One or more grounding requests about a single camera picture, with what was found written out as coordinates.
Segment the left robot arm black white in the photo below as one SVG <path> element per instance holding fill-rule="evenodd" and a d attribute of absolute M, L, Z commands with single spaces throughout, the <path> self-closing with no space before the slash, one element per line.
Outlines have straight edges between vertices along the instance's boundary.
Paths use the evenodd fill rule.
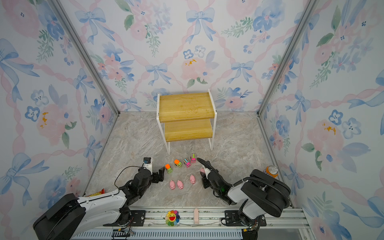
<path fill-rule="evenodd" d="M 139 168 L 134 178 L 117 190 L 92 197 L 63 196 L 33 224 L 39 240 L 69 240 L 103 225 L 126 225 L 130 205 L 142 198 L 152 183 L 164 180 L 165 168 L 153 173 Z"/>

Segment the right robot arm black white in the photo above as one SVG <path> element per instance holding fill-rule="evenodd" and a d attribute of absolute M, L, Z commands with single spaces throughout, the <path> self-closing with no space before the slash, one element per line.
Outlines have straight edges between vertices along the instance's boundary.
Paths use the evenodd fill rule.
<path fill-rule="evenodd" d="M 225 211 L 222 219 L 224 226 L 258 229 L 264 225 L 266 214 L 279 218 L 283 210 L 291 205 L 291 189 L 260 170 L 254 169 L 248 177 L 230 184 L 209 161 L 201 158 L 197 161 L 204 166 L 202 179 L 209 183 L 215 197 L 230 206 L 241 204 L 235 212 Z"/>

